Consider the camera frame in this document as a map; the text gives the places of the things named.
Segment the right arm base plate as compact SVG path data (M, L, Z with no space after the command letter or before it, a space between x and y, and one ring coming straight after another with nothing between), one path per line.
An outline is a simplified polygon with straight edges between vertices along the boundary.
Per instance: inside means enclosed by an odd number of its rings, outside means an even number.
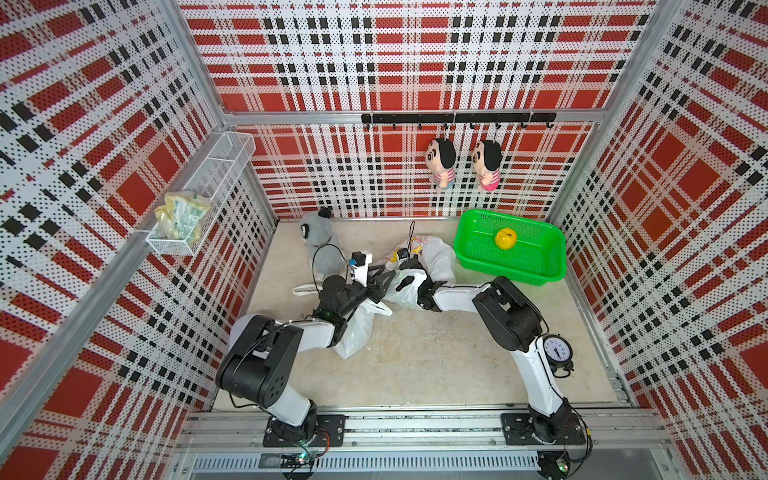
M501 428L507 445L521 446L582 446L587 443L586 431L574 413L563 422L539 414L505 413L501 415Z

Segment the yellow apple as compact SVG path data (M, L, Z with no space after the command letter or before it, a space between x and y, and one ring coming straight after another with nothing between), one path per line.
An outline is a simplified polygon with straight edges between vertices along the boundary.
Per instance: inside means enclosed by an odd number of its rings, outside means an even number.
M512 249L518 240L517 232L511 228L499 230L494 238L495 245L504 251Z

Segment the plain white plastic bag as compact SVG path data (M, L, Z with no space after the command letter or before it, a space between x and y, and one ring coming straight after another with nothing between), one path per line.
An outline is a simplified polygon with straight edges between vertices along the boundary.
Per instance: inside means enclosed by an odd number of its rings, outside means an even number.
M297 296L317 293L318 307L303 321L293 325L302 330L298 352L330 348L348 359L368 344L376 315L391 317L392 309L383 301L375 302L372 285L353 281L332 281L330 286L304 284L295 287Z

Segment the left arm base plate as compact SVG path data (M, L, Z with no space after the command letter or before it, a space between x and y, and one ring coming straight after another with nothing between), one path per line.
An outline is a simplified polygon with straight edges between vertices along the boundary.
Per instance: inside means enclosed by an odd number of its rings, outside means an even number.
M304 444L325 448L343 445L347 416L342 414L310 415L298 427L270 417L262 445L267 448Z

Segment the small black alarm clock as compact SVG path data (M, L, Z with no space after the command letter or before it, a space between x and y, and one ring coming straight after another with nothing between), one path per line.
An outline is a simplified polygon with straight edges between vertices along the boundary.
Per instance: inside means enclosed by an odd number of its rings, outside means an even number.
M555 378L565 379L571 376L574 370L574 352L566 339L559 335L548 334L543 339L543 350Z

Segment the left circuit board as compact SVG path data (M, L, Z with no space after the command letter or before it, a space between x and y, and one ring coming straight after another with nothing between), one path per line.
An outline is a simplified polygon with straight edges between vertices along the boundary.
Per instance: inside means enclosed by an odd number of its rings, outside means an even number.
M280 469L284 470L298 470L302 468L312 467L314 459L311 455L303 454L283 454L280 457Z

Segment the pink-dressed hanging doll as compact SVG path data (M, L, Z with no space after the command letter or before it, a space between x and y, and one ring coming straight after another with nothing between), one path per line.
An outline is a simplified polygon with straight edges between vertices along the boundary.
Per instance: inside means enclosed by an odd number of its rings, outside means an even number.
M492 140L481 140L470 155L479 188L486 192L495 191L501 182L501 145Z

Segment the blue-dressed hanging doll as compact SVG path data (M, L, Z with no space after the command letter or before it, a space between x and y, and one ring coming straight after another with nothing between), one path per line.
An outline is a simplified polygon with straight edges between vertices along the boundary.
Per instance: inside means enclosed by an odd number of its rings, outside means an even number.
M426 149L425 163L432 183L440 190L450 189L456 178L456 151L453 143L444 138L432 139Z

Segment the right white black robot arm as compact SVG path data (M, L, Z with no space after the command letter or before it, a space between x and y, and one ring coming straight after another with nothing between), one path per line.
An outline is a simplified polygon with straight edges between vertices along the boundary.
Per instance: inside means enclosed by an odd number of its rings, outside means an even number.
M479 315L492 339L509 351L524 382L532 436L542 444L559 441L577 419L559 389L545 351L540 310L511 280L498 276L481 284L455 285L433 279L417 260L395 272L385 296L406 308Z

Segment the green plastic basket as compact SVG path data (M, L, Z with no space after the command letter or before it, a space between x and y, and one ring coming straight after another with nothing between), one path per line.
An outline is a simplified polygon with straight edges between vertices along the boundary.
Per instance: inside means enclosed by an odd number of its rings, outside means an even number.
M462 267L541 286L567 273L566 239L556 226L473 209L460 217L454 245Z

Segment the right circuit board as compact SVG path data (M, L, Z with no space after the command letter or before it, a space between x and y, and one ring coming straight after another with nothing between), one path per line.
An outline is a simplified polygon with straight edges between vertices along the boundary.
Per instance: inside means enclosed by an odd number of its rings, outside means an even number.
M566 451L541 451L537 455L538 475L545 480L565 480L571 469L571 460Z

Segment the circuit board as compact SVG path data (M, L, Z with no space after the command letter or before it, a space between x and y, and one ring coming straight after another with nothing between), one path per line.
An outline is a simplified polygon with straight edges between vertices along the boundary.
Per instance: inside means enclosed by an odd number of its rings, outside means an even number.
M298 470L302 468L312 467L314 459L311 455L303 454L283 454L280 457L280 469L284 470Z
M566 451L541 451L537 455L538 475L545 480L565 480L571 469L571 460Z

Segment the grey plush dog toy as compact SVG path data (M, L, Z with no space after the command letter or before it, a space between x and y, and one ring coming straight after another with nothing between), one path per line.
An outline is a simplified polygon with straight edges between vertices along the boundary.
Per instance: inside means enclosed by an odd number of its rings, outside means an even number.
M340 274L346 266L338 235L331 222L332 210L321 207L304 215L300 222L301 237L310 257L312 276L317 281Z

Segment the printed white plastic bag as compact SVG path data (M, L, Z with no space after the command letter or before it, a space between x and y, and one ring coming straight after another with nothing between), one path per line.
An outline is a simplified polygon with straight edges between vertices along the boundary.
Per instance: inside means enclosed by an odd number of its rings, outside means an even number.
M384 263L394 271L384 300L411 309L440 312L439 288L456 282L456 255L441 238L417 236L399 245Z

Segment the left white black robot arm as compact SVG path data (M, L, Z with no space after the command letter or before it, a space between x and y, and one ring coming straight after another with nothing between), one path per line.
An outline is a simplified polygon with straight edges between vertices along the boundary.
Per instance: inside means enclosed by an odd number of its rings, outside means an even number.
M387 293L393 271L377 266L365 281L327 277L319 304L304 320L280 323L249 314L232 329L231 345L220 364L216 386L271 415L272 432L289 443L309 442L319 432L317 405L289 383L295 358L304 351L340 344L349 323L366 303L376 305Z

